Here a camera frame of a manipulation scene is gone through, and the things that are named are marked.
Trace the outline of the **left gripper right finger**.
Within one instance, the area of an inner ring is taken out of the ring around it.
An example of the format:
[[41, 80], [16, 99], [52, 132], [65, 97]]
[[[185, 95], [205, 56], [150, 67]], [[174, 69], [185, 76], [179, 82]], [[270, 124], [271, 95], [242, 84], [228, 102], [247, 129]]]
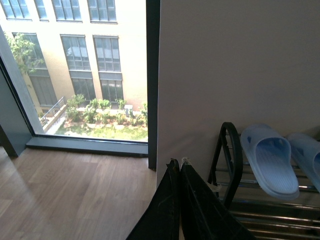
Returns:
[[217, 199], [187, 157], [180, 169], [181, 226], [186, 240], [255, 240]]

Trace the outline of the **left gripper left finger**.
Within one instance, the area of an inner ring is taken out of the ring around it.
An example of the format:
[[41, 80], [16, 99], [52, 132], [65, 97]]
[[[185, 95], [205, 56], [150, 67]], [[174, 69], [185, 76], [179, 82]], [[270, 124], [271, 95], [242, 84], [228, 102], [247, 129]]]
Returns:
[[178, 240], [180, 229], [180, 167], [171, 159], [146, 211], [128, 240]]

